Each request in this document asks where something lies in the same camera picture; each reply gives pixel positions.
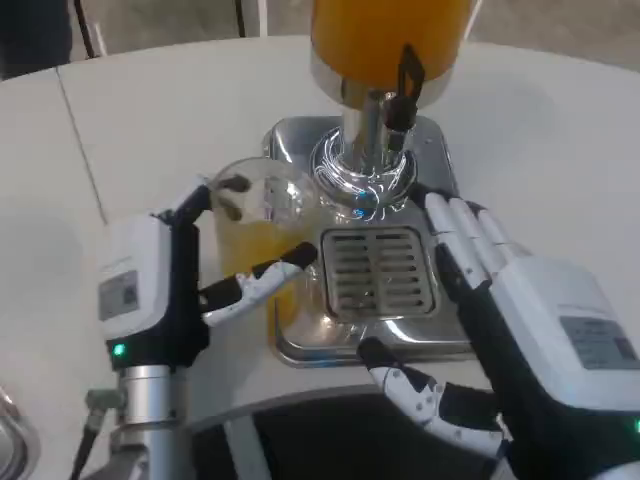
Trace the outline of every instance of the glass cup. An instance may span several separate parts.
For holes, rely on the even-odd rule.
[[[319,196],[312,180],[297,168],[268,158],[247,158],[227,166],[210,185],[223,275],[249,273],[278,259],[303,241],[313,242]],[[281,328],[295,319],[295,281],[267,301],[270,325],[275,302]]]

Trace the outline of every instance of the orange juice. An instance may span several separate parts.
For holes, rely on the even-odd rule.
[[[218,249],[223,275],[248,273],[251,267],[279,258],[300,242],[308,240],[304,231],[280,227],[266,220],[250,223],[232,222],[224,215],[216,216]],[[278,302],[278,320],[282,328],[290,325],[298,312],[295,284],[290,282],[269,298],[267,312],[273,326],[274,303]]]
[[[471,0],[315,0],[311,39],[338,74],[394,91],[406,44],[427,81],[452,67],[470,10]]]

